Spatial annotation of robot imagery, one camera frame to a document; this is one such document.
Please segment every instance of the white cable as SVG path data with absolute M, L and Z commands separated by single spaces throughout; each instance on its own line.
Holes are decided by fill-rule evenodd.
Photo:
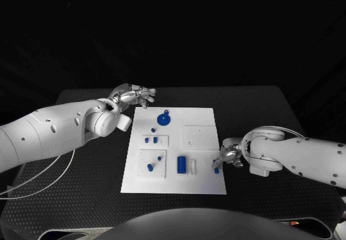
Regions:
M 73 160 L 74 160 L 74 156 L 76 156 L 76 150 L 74 150 L 74 153 L 73 153 L 73 157 L 71 157 L 71 160 L 70 160 L 70 163 L 68 163 L 68 166 L 67 166 L 67 168 L 66 168 L 66 171 L 63 172 L 63 174 L 61 174 L 61 176 L 55 179 L 55 181 L 44 188 L 44 189 L 41 189 L 38 192 L 35 192 L 35 193 L 32 193 L 32 194 L 30 194 L 30 195 L 27 195 L 27 196 L 19 196 L 19 197 L 2 197 L 0 198 L 0 200 L 14 200 L 14 199 L 24 199 L 24 198 L 27 198 L 27 197 L 31 197 L 32 195 L 35 195 L 35 194 L 38 194 L 38 193 L 41 193 L 43 191 L 45 191 L 57 182 L 58 182 L 58 180 L 61 179 L 61 177 L 64 176 L 64 174 L 66 174 L 66 172 L 68 171 L 68 169 L 70 169 L 70 166 L 71 166 L 71 163 L 73 163 Z
M 282 127 L 282 126 L 263 126 L 263 128 L 276 128 L 276 129 L 285 130 L 285 131 L 288 131 L 289 133 L 295 134 L 296 136 L 305 138 L 305 136 L 303 136 L 299 132 L 296 132 L 296 131 L 293 131 L 292 129 L 285 128 L 285 127 Z
M 27 185 L 51 167 L 53 165 L 57 163 L 58 159 L 61 158 L 61 156 L 58 156 L 58 158 L 54 160 L 54 162 L 51 163 L 51 165 L 43 170 L 43 172 L 34 176 L 28 181 L 25 181 L 22 184 L 19 184 L 17 187 L 14 187 L 12 189 L 0 192 L 0 195 L 9 193 L 11 191 L 14 191 L 15 189 L 18 189 L 19 187 L 22 187 L 24 185 Z

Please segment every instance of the blue object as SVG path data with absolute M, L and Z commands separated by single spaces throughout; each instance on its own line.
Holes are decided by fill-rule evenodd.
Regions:
M 178 173 L 187 174 L 187 157 L 185 156 L 178 157 Z
M 148 165 L 148 170 L 149 170 L 151 172 L 154 172 L 154 165 L 152 165 L 152 164 Z
M 217 168 L 214 169 L 214 171 L 216 171 L 216 173 L 218 174 L 218 173 L 220 173 L 220 168 L 217 167 Z
M 165 110 L 165 113 L 162 115 L 159 115 L 159 117 L 158 117 L 158 123 L 162 126 L 167 126 L 167 125 L 169 125 L 171 122 L 172 122 L 172 118 L 169 116 L 169 110 Z

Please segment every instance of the table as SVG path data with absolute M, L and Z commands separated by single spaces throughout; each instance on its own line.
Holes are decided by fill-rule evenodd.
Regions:
M 68 89 L 57 104 L 99 99 L 112 89 Z M 260 126 L 282 126 L 305 133 L 282 90 L 276 86 L 158 88 L 154 107 L 214 108 L 220 143 L 243 137 Z M 135 117 L 132 106 L 125 114 Z M 226 164 L 228 195 L 122 193 L 132 126 L 100 137 L 76 151 L 66 176 L 32 197 L 9 200 L 0 227 L 6 239 L 38 239 L 53 229 L 115 227 L 148 213 L 175 208 L 218 208 L 250 213 L 273 220 L 318 219 L 334 231 L 344 213 L 337 188 L 290 173 L 269 177 L 250 173 L 250 165 L 237 169 Z M 61 175 L 71 153 L 12 197 L 43 189 Z M 51 164 L 54 159 L 27 164 L 18 184 Z

